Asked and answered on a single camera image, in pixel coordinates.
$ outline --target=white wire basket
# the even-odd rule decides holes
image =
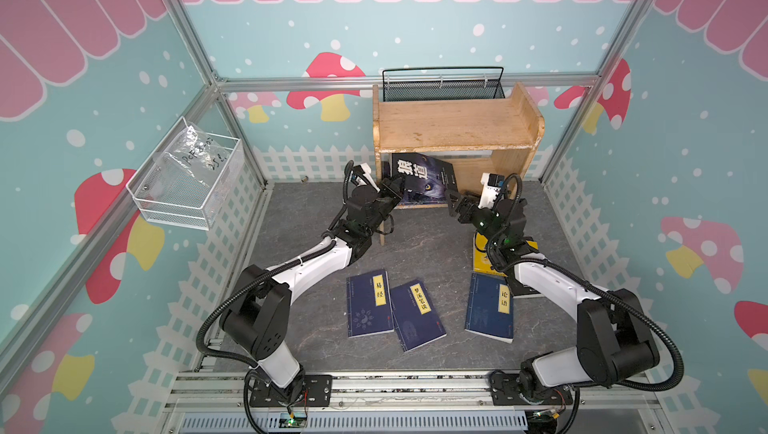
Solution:
[[[189,126],[181,117],[160,143],[156,152]],[[243,143],[235,137],[206,133],[230,152],[211,187],[185,175],[168,176],[150,155],[130,178],[126,188],[148,222],[208,230],[234,187],[245,156]]]

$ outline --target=blue book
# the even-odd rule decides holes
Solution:
[[[470,333],[512,343],[512,294],[500,275],[472,273],[464,329]]]
[[[446,336],[435,304],[418,279],[392,289],[392,314],[404,352]]]
[[[390,301],[385,270],[347,277],[346,318],[350,337],[391,333],[395,326]]]

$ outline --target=gray table surface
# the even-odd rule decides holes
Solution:
[[[552,262],[581,275],[542,186],[525,182],[523,198],[526,235]],[[271,266],[314,246],[340,207],[340,183],[276,184],[251,262]],[[512,344],[466,332],[474,228],[443,208],[398,209],[393,216],[395,232],[385,246],[376,236],[357,263],[329,275],[291,307],[286,342],[307,371],[517,369],[532,355],[575,344],[575,322],[544,298],[515,300]],[[374,269],[386,269],[390,288],[421,279],[447,336],[410,352],[402,352],[396,333],[348,338],[346,277]],[[226,337],[222,348],[239,346]],[[242,372],[244,366],[219,359],[214,371]]]

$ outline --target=mushroom illustration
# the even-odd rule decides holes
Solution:
[[[248,120],[252,123],[264,123],[270,119],[263,106],[283,106],[274,92],[233,92],[226,98],[238,118],[245,119],[245,112],[248,112]]]
[[[48,416],[51,394],[80,396],[95,367],[93,356],[67,354],[91,325],[91,314],[64,315],[2,401],[5,434],[38,434]]]
[[[668,239],[682,244],[667,252],[675,271],[689,279],[696,269],[706,265],[717,289],[728,294],[741,280],[744,251],[733,227],[708,220],[665,217],[661,220],[662,242]]]
[[[536,105],[543,107],[549,103],[547,87],[528,87],[526,90],[531,94],[531,98],[533,102],[536,102]]]
[[[768,305],[740,301],[734,307],[734,317],[745,334],[768,350]]]
[[[130,169],[106,170],[80,184],[74,193],[79,234],[72,236],[73,243],[80,242],[91,232],[134,172]],[[150,225],[137,211],[85,282],[85,290],[91,302],[105,303],[118,292],[127,253],[136,258],[143,270],[149,270],[160,255],[164,241],[165,231],[162,227]]]
[[[750,377],[750,382],[752,382],[752,386],[757,391],[757,394],[768,406],[768,371],[750,369],[746,371],[746,374]]]
[[[362,77],[362,69],[350,59],[332,52],[322,52],[315,57],[302,77]],[[342,122],[350,118],[350,109],[344,103],[344,95],[370,97],[370,90],[325,90],[317,92],[291,92],[288,105],[297,110],[322,104],[320,119],[326,122]]]
[[[585,90],[582,86],[571,87],[555,99],[554,106],[558,109],[568,109],[575,106],[575,102],[581,99]],[[624,119],[627,118],[631,95],[632,76],[629,64],[626,60],[621,59],[613,75],[610,76],[608,84],[603,88],[598,101],[587,113],[587,118],[581,127],[594,135],[598,131],[600,114],[605,112],[608,114],[610,126],[618,129],[624,123]]]

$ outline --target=book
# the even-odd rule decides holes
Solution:
[[[464,330],[505,343],[514,338],[512,293],[500,275],[472,273]]]
[[[349,337],[395,330],[386,271],[380,269],[347,277],[346,308]]]
[[[475,246],[479,247],[480,249],[485,249],[485,244],[488,242],[488,240],[484,236],[477,234],[473,242],[472,270],[480,274],[500,275],[502,277],[506,277],[506,274],[498,273],[493,269],[493,267],[491,267],[491,261],[488,260],[488,255],[475,249]],[[528,243],[531,244],[531,246],[535,249],[538,249],[536,242],[529,240]],[[512,292],[513,297],[544,297],[542,293],[538,292],[533,287],[529,287],[528,285],[525,285],[514,278],[509,280],[509,289]]]
[[[447,192],[458,193],[450,162],[416,152],[393,153],[390,161],[390,174],[401,173],[406,177],[401,206],[446,204]]]
[[[446,328],[422,281],[414,279],[392,288],[391,301],[395,332],[403,352],[446,336]]]

